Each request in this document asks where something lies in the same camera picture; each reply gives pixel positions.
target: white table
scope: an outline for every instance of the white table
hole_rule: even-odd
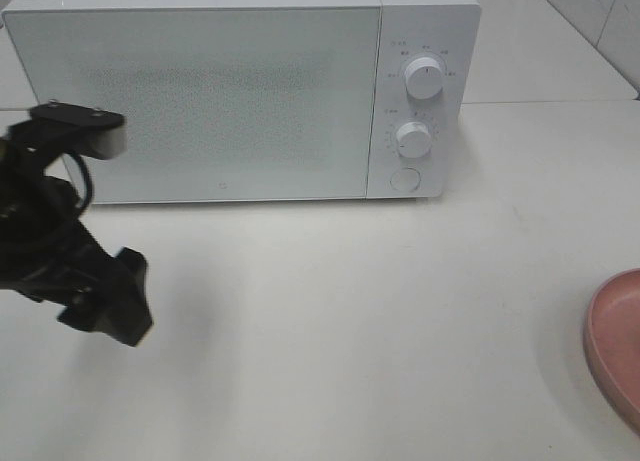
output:
[[[465,103],[634,99],[637,92],[545,0],[478,0],[483,14]],[[0,109],[35,104],[0,30]]]
[[[580,332],[640,264],[639,116],[464,106],[435,202],[92,209],[156,325],[129,349],[2,293],[2,457],[637,460]]]

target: microwave knob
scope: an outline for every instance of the microwave knob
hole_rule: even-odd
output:
[[[406,123],[396,131],[398,153],[403,158],[421,158],[431,150],[433,139],[424,123]]]
[[[415,99],[429,99],[442,91],[443,67],[429,56],[414,59],[404,70],[407,92]]]

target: microwave window mesh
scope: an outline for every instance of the microwave window mesh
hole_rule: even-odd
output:
[[[40,102],[127,116],[97,201],[363,197],[379,11],[12,16]]]

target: round button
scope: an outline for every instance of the round button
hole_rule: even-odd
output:
[[[416,99],[429,99],[442,90],[443,67],[429,56],[414,59],[404,70],[407,92]]]
[[[413,168],[402,168],[391,176],[391,186],[403,193],[415,191],[420,186],[420,173]]]
[[[424,123],[406,123],[396,131],[398,153],[404,158],[421,158],[431,149],[433,139]]]

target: pink bowl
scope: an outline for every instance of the pink bowl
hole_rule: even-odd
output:
[[[617,274],[598,288],[589,305],[584,347],[600,389],[640,431],[640,269]]]

